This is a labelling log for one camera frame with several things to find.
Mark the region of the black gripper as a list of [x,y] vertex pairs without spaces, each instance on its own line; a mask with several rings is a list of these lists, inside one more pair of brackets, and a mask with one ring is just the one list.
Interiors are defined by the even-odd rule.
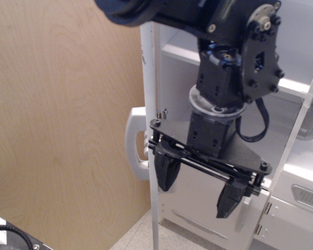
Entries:
[[270,117],[259,107],[264,129],[257,135],[241,133],[242,110],[212,115],[193,111],[190,121],[153,119],[149,148],[154,154],[158,186],[167,192],[175,182],[181,164],[224,181],[217,202],[217,218],[228,218],[243,196],[259,195],[261,185],[272,168],[246,146],[262,140]]

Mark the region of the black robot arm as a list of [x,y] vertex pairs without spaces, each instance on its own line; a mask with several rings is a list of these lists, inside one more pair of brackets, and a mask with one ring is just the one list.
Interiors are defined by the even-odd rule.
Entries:
[[246,146],[266,131],[241,133],[242,114],[256,103],[265,127],[263,97],[278,91],[276,36],[280,1],[97,1],[113,23],[136,27],[148,21],[184,30],[197,38],[197,83],[189,92],[190,122],[153,119],[149,147],[159,187],[168,191],[181,164],[221,173],[224,188],[217,217],[227,218],[243,197],[258,195],[271,166]]

